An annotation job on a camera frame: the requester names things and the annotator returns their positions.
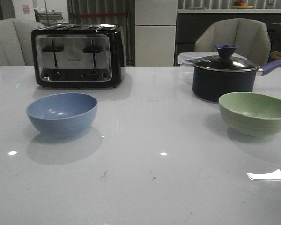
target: refrigerator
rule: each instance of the refrigerator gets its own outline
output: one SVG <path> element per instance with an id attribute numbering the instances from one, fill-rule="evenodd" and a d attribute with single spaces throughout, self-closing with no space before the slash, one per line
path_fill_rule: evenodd
<path id="1" fill-rule="evenodd" d="M 135 65 L 173 66 L 178 0 L 135 1 Z"/>

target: purple handle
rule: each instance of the purple handle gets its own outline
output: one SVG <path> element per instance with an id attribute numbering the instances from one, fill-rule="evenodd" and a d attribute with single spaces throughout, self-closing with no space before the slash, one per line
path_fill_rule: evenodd
<path id="1" fill-rule="evenodd" d="M 262 69 L 262 76 L 267 75 L 272 72 L 274 69 L 281 67 L 281 60 L 271 61 L 260 68 Z"/>

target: white table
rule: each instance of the white table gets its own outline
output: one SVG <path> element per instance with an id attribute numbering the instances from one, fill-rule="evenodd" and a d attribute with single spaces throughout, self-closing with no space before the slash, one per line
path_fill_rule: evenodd
<path id="1" fill-rule="evenodd" d="M 194 96 L 179 67 L 128 67 L 117 88 L 49 89 L 0 67 L 0 225 L 281 225 L 281 133 L 253 138 Z M 92 126 L 55 140 L 26 106 L 60 92 L 99 101 Z M 254 92 L 281 98 L 281 68 Z"/>

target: four-slice toaster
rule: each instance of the four-slice toaster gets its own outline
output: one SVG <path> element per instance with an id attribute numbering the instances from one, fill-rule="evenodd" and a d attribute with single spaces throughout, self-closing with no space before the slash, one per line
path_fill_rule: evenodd
<path id="1" fill-rule="evenodd" d="M 113 24 L 56 25 L 32 31 L 37 84 L 115 87 L 125 76 L 123 28 Z"/>

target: gray chair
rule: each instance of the gray chair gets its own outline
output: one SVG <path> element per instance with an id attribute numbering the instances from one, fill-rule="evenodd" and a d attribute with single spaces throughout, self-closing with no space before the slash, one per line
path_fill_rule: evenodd
<path id="1" fill-rule="evenodd" d="M 216 52 L 216 44 L 238 45 L 235 53 L 259 65 L 267 63 L 271 51 L 266 24 L 244 18 L 213 23 L 196 41 L 195 52 Z"/>
<path id="2" fill-rule="evenodd" d="M 37 21 L 0 20 L 0 66 L 33 66 L 30 33 L 42 27 Z"/>

